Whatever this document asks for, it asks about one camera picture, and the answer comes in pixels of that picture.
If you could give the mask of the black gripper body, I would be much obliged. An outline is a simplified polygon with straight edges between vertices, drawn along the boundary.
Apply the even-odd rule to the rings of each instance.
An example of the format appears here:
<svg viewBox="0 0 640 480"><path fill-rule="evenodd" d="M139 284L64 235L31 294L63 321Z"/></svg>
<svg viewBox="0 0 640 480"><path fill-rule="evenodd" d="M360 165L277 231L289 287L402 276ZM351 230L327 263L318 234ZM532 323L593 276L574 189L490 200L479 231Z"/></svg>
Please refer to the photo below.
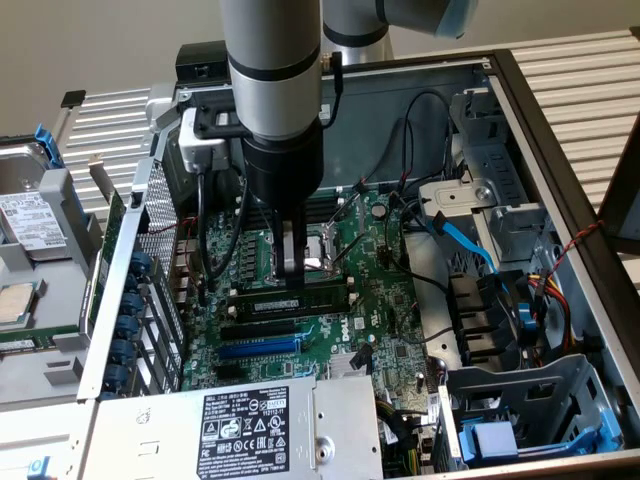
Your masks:
<svg viewBox="0 0 640 480"><path fill-rule="evenodd" d="M287 140L242 140L250 191L269 208L291 211L319 187L324 174L324 139L321 123Z"/></svg>

